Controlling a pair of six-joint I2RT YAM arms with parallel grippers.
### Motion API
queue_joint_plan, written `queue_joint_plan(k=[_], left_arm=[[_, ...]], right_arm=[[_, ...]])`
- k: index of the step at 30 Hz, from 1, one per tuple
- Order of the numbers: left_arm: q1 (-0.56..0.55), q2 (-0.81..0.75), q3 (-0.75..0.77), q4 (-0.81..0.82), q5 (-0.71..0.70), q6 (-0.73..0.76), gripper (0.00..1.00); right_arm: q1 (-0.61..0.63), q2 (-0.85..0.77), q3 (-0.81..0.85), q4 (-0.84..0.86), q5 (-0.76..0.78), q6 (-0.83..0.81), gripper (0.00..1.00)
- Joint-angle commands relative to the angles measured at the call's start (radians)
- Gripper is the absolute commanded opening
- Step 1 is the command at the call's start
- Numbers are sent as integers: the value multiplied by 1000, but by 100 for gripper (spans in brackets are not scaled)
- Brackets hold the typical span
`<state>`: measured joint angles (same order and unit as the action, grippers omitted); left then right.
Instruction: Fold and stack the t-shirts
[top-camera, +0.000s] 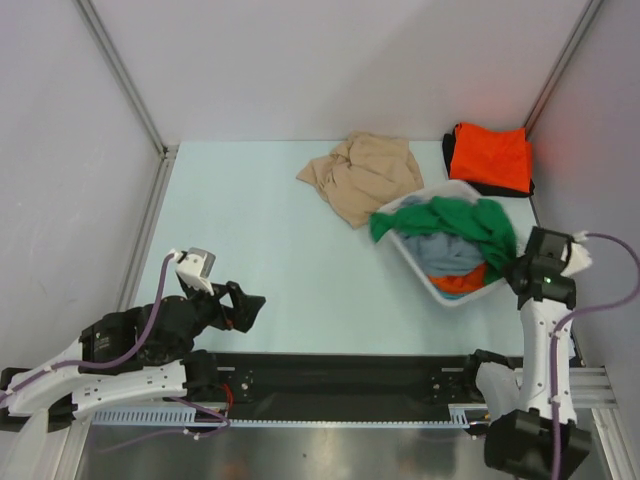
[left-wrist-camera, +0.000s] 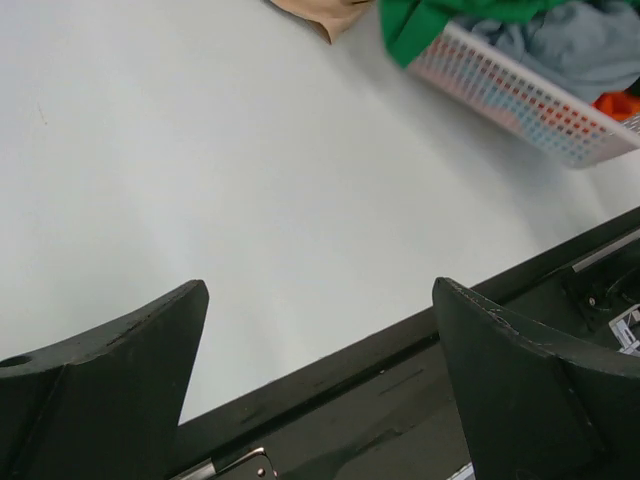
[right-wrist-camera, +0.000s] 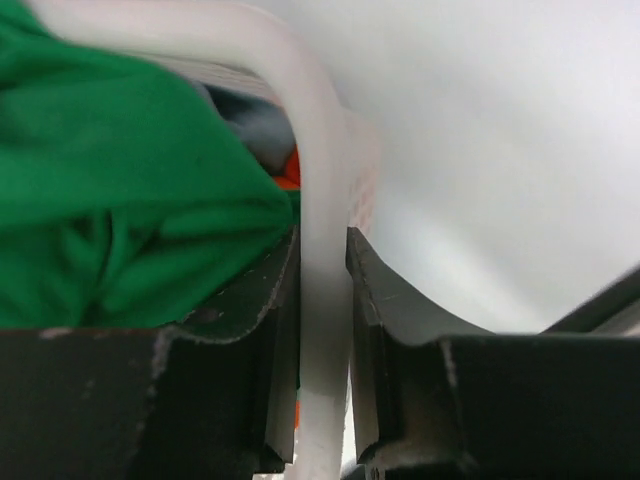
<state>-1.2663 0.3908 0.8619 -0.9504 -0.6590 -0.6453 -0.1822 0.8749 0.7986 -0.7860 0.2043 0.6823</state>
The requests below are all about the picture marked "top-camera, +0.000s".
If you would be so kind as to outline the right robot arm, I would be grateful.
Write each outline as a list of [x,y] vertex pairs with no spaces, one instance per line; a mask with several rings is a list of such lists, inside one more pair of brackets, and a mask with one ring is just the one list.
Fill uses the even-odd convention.
[[524,253],[504,270],[523,330],[522,371],[487,353],[461,376],[463,393],[485,401],[489,411],[489,468],[518,479],[568,479],[590,452],[591,435],[577,425],[570,392],[569,316],[577,287],[567,273],[589,264],[570,235],[535,227]]

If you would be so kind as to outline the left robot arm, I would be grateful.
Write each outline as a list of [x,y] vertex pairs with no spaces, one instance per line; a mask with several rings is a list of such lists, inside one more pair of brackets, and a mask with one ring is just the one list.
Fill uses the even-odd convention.
[[44,365],[2,371],[1,428],[18,432],[40,410],[55,432],[128,401],[229,400],[215,354],[195,349],[195,340],[207,328],[248,332],[265,304],[229,281],[109,313]]

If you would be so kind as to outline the beige t shirt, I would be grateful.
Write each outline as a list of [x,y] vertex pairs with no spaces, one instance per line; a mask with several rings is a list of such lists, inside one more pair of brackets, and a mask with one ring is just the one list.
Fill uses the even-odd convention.
[[354,229],[382,206],[424,187],[407,139],[358,131],[310,160],[296,178],[314,187]]

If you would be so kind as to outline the white plastic laundry basket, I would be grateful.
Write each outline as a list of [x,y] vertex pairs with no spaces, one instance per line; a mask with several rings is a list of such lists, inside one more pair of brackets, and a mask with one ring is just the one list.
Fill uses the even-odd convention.
[[[475,202],[481,198],[488,199],[486,197],[481,196],[481,194],[471,187],[469,184],[460,181],[460,180],[448,180],[437,186],[423,188],[421,190],[417,190],[408,195],[405,195],[397,200],[392,201],[391,203],[381,207],[378,212],[383,213],[393,213],[400,208],[401,202],[409,196],[418,196],[419,198],[425,199],[429,201],[433,197],[441,196],[441,197],[459,197],[466,199],[471,202]],[[434,296],[434,298],[444,306],[447,307],[455,307],[460,306],[465,303],[468,303],[472,300],[477,300],[486,294],[496,290],[499,287],[502,287],[506,284],[504,276],[489,285],[485,284],[485,287],[477,290],[473,293],[469,293],[466,295],[448,295],[441,291],[439,291],[429,280],[429,275],[426,275],[420,266],[416,263],[412,255],[402,244],[398,233],[391,230],[387,232],[380,240],[387,238],[389,241],[396,247],[401,256],[406,260],[409,267],[413,270],[413,272],[417,275],[418,279],[423,283],[426,290]]]

